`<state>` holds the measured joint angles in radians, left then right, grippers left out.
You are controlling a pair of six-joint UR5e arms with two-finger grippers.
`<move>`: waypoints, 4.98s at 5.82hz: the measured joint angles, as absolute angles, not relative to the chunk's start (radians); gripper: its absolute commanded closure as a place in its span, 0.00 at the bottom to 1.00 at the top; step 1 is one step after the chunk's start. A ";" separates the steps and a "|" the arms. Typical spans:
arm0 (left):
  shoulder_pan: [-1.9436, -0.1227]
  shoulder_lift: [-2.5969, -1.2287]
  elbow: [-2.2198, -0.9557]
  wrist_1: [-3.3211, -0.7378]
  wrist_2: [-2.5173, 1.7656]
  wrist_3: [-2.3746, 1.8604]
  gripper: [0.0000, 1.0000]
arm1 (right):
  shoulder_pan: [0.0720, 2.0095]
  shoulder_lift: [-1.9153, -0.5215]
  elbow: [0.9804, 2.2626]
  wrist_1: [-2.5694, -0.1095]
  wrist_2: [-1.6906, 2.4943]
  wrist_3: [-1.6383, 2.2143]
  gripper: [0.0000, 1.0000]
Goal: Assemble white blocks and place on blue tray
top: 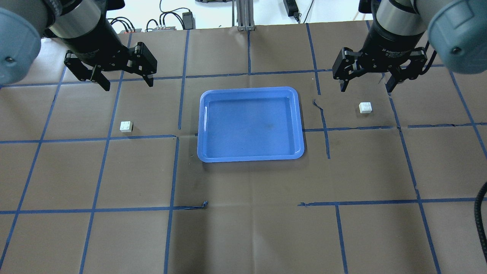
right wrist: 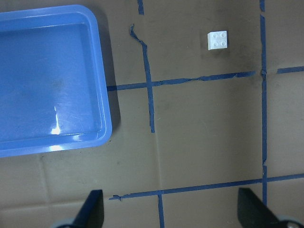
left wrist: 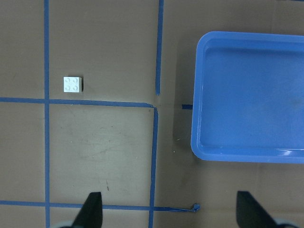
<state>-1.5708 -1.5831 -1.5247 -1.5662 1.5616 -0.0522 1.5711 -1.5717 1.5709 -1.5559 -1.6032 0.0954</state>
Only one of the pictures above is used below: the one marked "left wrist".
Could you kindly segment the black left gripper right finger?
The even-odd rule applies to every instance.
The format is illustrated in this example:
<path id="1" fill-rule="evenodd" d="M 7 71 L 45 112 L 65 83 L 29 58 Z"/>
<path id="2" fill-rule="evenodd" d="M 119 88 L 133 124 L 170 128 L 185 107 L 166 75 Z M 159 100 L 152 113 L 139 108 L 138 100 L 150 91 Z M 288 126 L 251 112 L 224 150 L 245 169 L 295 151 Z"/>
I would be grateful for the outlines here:
<path id="1" fill-rule="evenodd" d="M 237 192 L 237 224 L 240 228 L 276 228 L 277 224 L 248 191 Z"/>

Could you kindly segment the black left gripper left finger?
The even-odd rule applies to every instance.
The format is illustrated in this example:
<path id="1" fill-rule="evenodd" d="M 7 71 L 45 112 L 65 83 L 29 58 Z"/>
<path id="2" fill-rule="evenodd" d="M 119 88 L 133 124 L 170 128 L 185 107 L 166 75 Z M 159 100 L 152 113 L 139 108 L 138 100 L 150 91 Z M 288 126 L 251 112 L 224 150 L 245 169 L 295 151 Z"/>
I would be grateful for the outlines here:
<path id="1" fill-rule="evenodd" d="M 101 192 L 91 192 L 76 216 L 74 228 L 101 228 L 103 223 L 103 205 Z"/>

